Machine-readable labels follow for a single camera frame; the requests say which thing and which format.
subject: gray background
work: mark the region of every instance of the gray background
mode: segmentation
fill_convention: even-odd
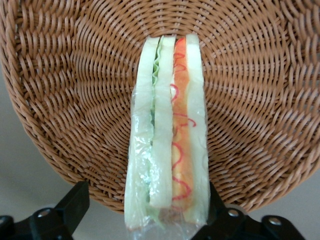
[[[0,72],[0,215],[16,221],[58,203],[71,189],[44,160],[13,110]],[[307,240],[320,239],[320,171],[282,199],[251,212],[289,219]],[[124,217],[91,200],[90,208],[73,234],[75,240],[127,239]]]

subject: metal screw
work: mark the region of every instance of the metal screw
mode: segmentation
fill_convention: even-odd
[[[269,222],[273,225],[276,225],[276,226],[280,226],[281,225],[281,221],[276,218],[276,217],[270,217],[269,218]]]
[[[38,214],[38,218],[42,218],[50,213],[50,209],[45,209]]]
[[[230,210],[228,211],[228,214],[229,214],[231,217],[238,217],[238,216],[239,216],[238,211],[235,210],[235,209],[230,209]]]

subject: plastic wrap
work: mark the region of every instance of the plastic wrap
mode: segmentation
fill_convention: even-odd
[[[199,40],[148,38],[131,100],[124,196],[130,239],[188,240],[207,220],[207,124]]]

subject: wicker basket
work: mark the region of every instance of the wicker basket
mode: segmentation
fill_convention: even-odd
[[[130,100],[147,36],[197,33],[210,179],[247,211],[320,165],[319,0],[1,0],[3,74],[45,159],[124,209]]]

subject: sandwich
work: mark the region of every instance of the sandwich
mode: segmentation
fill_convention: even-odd
[[[206,223],[210,186],[204,78],[198,36],[146,39],[131,99],[124,194],[130,230],[161,211]]]

